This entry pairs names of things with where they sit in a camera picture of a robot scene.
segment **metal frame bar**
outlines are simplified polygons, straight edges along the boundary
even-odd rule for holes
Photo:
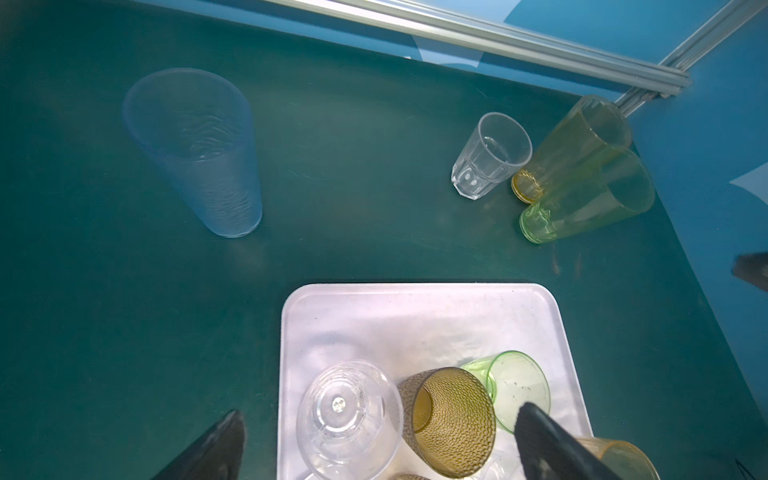
[[[408,0],[268,1],[630,85],[658,94],[676,95],[693,83],[688,73],[679,68],[655,65]]]
[[[672,53],[667,55],[659,65],[687,71],[767,5],[768,0],[730,0]],[[616,100],[616,105],[621,113],[628,117],[659,94],[662,97],[667,96],[663,92],[635,86],[621,95]]]

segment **brown textured cup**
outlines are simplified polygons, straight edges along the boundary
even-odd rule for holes
[[[449,478],[477,472],[493,450],[496,420],[483,385],[455,367],[417,373],[398,385],[402,437],[433,470]]]

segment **cup base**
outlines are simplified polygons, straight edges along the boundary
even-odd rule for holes
[[[534,237],[531,232],[526,230],[525,224],[523,223],[523,215],[525,215],[525,212],[528,211],[527,209],[520,214],[520,231],[525,235],[525,238],[528,239],[531,243],[536,243],[537,245],[540,245],[544,243],[543,240],[539,240],[538,238]]]
[[[253,225],[253,226],[252,226],[250,229],[248,229],[248,230],[246,230],[246,231],[244,231],[244,232],[242,232],[242,233],[235,233],[235,234],[231,234],[231,233],[219,233],[219,232],[217,232],[217,231],[215,231],[215,230],[211,229],[211,228],[210,228],[210,227],[208,227],[207,225],[206,225],[206,227],[208,227],[208,230],[210,230],[211,232],[215,233],[215,234],[216,234],[216,235],[218,235],[219,237],[224,237],[224,238],[240,238],[240,237],[245,237],[247,234],[249,234],[249,233],[253,232],[253,231],[256,229],[256,227],[258,227],[258,226],[259,226],[259,223],[261,223],[261,219],[263,218],[263,216],[264,216],[264,212],[262,212],[262,213],[259,215],[259,220],[256,220],[256,223],[255,223],[255,224],[254,224],[254,225]]]
[[[461,188],[458,186],[458,184],[453,184],[453,187],[456,189],[456,191],[458,192],[458,194],[459,194],[459,195],[461,195],[461,196],[462,196],[462,197],[464,197],[464,198],[468,198],[469,200],[477,200],[477,199],[479,199],[480,197],[482,197],[482,195],[472,195],[472,194],[467,194],[466,192],[464,192],[464,191],[463,191],[463,190],[462,190],[462,189],[461,189]]]
[[[529,198],[522,193],[518,185],[518,182],[520,181],[521,178],[524,178],[526,179],[526,181],[530,181],[532,184],[536,185],[536,180],[534,180],[533,176],[531,176],[530,173],[528,173],[526,170],[520,170],[518,173],[514,175],[514,177],[512,177],[512,182],[511,182],[512,192],[515,193],[515,196],[518,199],[520,199],[520,201],[525,202],[527,204],[532,204],[537,200],[537,198]]]

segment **white tray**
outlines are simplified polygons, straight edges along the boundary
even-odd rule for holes
[[[400,382],[423,370],[520,350],[547,376],[550,416],[572,435],[592,434],[558,305],[535,283],[306,285],[283,306],[280,343],[278,480],[309,475],[296,443],[304,390],[324,369],[351,359],[368,360]],[[496,448],[517,452],[514,436],[499,429]],[[402,440],[379,478],[395,473],[444,478]]]

